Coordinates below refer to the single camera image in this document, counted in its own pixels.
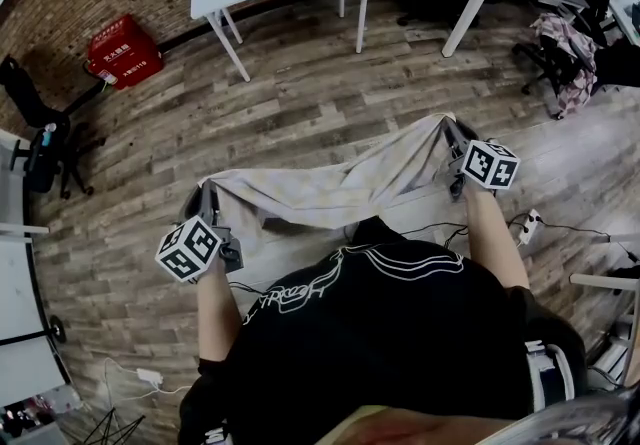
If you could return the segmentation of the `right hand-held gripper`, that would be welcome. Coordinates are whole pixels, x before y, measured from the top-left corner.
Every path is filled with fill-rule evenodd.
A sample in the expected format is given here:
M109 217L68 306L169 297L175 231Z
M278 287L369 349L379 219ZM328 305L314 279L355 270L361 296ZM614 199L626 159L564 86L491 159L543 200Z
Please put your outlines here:
M511 150L478 140L478 135L460 120L445 121L443 130L455 176L489 191L511 188L520 166L520 158Z

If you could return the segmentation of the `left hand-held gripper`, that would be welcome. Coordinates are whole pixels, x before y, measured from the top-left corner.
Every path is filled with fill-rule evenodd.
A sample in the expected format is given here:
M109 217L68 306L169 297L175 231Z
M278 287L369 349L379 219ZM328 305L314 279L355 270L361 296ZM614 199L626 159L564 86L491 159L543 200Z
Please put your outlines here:
M218 215L215 185L197 185L182 207L182 217L190 219L162 238L155 261L179 282L196 282L215 258L224 262L226 273L243 268L241 245L231 229L209 224L217 223Z

